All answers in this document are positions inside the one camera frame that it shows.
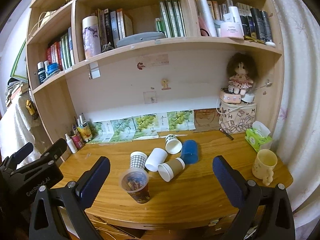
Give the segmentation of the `brown printed plastic cup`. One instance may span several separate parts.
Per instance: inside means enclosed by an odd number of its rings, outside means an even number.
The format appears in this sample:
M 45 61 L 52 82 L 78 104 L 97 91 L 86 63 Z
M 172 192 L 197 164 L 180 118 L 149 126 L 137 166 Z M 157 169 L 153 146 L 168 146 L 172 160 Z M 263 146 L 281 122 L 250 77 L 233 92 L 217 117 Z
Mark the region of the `brown printed plastic cup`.
M 142 168 L 129 168 L 119 178 L 119 186 L 138 204 L 145 204 L 150 200 L 148 183 L 149 175 Z

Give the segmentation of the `blue plastic cup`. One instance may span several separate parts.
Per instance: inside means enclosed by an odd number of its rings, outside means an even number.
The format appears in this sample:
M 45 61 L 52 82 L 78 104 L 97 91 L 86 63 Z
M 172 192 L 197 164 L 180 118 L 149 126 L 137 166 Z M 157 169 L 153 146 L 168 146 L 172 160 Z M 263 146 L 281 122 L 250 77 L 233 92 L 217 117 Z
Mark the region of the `blue plastic cup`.
M 185 165 L 195 164 L 199 161 L 198 145 L 194 140 L 187 140 L 182 145 L 180 158 Z

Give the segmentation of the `brown sleeved paper cup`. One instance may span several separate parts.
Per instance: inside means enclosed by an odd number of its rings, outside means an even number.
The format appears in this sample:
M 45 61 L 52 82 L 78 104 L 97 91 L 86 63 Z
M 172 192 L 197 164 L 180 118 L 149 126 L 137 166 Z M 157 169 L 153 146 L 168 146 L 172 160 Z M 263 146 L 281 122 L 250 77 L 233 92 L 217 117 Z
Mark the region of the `brown sleeved paper cup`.
M 158 165 L 158 172 L 161 178 L 170 182 L 175 176 L 180 174 L 185 169 L 185 163 L 181 158 L 171 159 L 166 163 Z

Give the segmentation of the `grey checkered paper cup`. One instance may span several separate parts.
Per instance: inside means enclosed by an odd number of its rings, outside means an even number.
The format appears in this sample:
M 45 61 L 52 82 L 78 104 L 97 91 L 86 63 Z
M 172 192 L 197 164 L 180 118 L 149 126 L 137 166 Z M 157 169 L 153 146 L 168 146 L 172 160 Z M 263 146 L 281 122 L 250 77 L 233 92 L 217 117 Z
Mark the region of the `grey checkered paper cup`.
M 145 162 L 148 156 L 140 151 L 135 151 L 130 154 L 130 168 L 145 168 Z

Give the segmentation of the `white paper cup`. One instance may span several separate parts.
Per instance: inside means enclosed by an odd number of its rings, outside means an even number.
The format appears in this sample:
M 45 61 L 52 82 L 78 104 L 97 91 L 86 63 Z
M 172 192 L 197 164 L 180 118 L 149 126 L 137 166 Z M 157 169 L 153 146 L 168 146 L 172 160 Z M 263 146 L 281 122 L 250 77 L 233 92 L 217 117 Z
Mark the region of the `white paper cup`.
M 182 143 L 173 134 L 165 137 L 165 150 L 170 154 L 178 154 L 182 149 Z

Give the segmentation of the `white frosted plastic cup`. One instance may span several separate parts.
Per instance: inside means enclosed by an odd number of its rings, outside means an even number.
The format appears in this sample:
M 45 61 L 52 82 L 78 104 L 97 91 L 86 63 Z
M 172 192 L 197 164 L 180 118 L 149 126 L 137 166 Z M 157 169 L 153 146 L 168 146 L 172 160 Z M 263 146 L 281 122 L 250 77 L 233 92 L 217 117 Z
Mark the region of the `white frosted plastic cup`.
M 154 148 L 145 162 L 145 168 L 151 172 L 158 171 L 158 165 L 165 162 L 168 154 L 162 148 Z

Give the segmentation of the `white cloth on left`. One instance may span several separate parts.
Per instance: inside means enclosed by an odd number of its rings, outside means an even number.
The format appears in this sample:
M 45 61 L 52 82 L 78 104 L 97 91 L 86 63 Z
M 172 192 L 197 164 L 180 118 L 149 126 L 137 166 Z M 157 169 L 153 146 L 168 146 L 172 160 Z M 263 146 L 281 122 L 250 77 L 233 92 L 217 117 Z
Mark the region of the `white cloth on left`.
M 33 119 L 26 108 L 28 93 L 15 97 L 1 119 L 1 157 L 5 159 L 31 142 L 34 149 L 18 164 L 18 168 L 39 159 L 51 145 L 40 118 Z

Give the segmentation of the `cream ceramic mug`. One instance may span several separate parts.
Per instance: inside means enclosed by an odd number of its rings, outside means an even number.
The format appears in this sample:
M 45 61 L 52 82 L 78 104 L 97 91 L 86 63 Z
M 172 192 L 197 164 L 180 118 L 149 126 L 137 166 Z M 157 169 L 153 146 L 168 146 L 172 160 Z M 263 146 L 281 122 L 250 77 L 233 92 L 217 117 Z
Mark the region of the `cream ceramic mug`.
M 263 181 L 265 186 L 269 186 L 273 181 L 274 168 L 278 158 L 271 150 L 262 149 L 257 153 L 252 166 L 252 174 L 255 178 Z

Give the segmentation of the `white spray bottle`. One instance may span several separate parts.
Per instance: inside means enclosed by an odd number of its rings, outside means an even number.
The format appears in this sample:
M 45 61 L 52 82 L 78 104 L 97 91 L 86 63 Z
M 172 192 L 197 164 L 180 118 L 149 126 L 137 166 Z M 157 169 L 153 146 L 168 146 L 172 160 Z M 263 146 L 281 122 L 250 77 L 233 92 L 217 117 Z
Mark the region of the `white spray bottle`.
M 71 137 L 68 134 L 65 134 L 65 137 L 66 137 L 66 142 L 67 142 L 69 149 L 71 150 L 71 152 L 73 154 L 75 154 L 78 151 L 78 149 L 76 148 L 76 145 L 74 144 L 73 140 L 71 139 Z

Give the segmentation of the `red can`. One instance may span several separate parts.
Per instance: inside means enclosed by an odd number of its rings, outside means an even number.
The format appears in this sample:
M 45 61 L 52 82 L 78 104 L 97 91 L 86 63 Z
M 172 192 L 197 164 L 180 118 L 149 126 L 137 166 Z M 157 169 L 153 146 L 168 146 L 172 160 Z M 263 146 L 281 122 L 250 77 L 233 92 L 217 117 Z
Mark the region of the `red can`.
M 71 139 L 78 150 L 84 146 L 84 142 L 83 142 L 82 137 L 79 133 L 72 135 Z

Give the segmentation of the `green tissue pack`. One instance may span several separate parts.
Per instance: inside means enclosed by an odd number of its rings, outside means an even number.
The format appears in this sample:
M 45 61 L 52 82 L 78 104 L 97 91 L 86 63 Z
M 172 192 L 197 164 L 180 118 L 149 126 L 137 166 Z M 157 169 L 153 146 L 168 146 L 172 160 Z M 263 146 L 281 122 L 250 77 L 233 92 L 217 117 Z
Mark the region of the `green tissue pack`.
M 273 142 L 270 134 L 271 131 L 262 122 L 255 121 L 252 127 L 246 130 L 245 139 L 256 152 L 270 150 Z

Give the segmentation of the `dark pen on table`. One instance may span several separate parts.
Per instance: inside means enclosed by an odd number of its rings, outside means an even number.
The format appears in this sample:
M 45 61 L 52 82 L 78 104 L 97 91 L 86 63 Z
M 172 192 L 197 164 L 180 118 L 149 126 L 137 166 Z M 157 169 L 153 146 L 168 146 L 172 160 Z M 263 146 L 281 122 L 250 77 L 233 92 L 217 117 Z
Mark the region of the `dark pen on table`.
M 234 138 L 229 133 L 227 133 L 224 129 L 220 128 L 219 131 L 222 132 L 230 140 L 234 140 Z

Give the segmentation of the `brown cardboard sheet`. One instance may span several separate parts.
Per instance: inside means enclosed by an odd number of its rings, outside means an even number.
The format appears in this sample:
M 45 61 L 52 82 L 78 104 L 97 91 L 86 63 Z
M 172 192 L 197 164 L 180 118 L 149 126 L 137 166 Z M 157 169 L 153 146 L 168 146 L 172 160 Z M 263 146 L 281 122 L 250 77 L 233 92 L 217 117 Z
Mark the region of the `brown cardboard sheet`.
M 194 132 L 217 131 L 220 129 L 219 113 L 215 108 L 197 109 L 194 111 Z

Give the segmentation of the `green grape paper sheet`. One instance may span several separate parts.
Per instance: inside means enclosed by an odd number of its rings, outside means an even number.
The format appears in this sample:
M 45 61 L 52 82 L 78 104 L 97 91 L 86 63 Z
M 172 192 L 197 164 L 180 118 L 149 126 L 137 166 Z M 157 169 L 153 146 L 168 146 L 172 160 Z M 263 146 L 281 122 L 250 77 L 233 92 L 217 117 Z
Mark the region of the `green grape paper sheet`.
M 91 122 L 89 126 L 93 134 L 91 144 L 108 144 L 157 139 L 160 132 L 192 131 L 195 117 L 193 110 L 173 111 Z

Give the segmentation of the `pink round box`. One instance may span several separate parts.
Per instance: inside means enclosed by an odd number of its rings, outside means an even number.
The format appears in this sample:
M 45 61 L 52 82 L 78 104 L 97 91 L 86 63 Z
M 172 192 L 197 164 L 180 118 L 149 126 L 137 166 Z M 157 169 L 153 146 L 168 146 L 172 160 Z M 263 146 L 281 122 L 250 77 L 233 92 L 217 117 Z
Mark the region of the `pink round box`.
M 241 95 L 230 93 L 228 90 L 220 91 L 220 99 L 224 103 L 230 104 L 240 104 L 241 103 Z

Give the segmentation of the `wooden bookshelf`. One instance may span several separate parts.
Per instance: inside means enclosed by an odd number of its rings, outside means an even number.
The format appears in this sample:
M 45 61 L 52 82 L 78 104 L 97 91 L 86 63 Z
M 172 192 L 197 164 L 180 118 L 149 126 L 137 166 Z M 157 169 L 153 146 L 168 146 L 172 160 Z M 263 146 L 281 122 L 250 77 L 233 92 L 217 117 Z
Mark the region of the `wooden bookshelf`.
M 144 41 L 85 57 L 82 22 L 121 12 L 135 34 L 154 31 L 160 5 L 178 1 L 184 36 Z M 211 0 L 222 3 L 226 0 Z M 51 142 L 83 114 L 91 121 L 216 108 L 235 53 L 257 64 L 256 119 L 274 130 L 284 82 L 281 31 L 272 0 L 232 0 L 268 13 L 275 46 L 201 35 L 196 0 L 32 0 L 27 67 L 36 107 Z

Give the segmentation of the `floral white thermos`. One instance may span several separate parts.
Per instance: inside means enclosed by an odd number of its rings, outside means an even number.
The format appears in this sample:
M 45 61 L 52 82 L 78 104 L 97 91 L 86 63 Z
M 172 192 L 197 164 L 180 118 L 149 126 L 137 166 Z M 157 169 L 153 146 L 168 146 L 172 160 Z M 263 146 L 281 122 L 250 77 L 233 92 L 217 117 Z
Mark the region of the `floral white thermos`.
M 82 39 L 86 59 L 101 53 L 97 16 L 88 16 L 82 20 Z

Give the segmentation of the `brown haired rag doll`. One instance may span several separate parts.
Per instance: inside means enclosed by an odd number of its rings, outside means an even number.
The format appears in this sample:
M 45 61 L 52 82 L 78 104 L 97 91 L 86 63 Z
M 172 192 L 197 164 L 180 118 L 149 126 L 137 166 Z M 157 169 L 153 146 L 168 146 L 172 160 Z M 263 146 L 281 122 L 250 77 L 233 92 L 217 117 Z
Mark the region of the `brown haired rag doll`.
M 227 64 L 228 91 L 244 96 L 258 77 L 257 66 L 250 55 L 236 53 Z

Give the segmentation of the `grey flat pouch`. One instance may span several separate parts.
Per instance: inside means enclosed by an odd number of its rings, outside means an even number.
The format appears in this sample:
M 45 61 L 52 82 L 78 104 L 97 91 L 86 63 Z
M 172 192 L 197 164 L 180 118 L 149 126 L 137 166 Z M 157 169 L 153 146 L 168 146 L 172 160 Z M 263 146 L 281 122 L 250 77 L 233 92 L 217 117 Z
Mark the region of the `grey flat pouch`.
M 145 33 L 138 33 L 134 35 L 130 35 L 128 37 L 122 38 L 117 42 L 117 48 L 145 42 L 145 41 L 152 41 L 152 40 L 159 40 L 166 38 L 163 32 L 145 32 Z

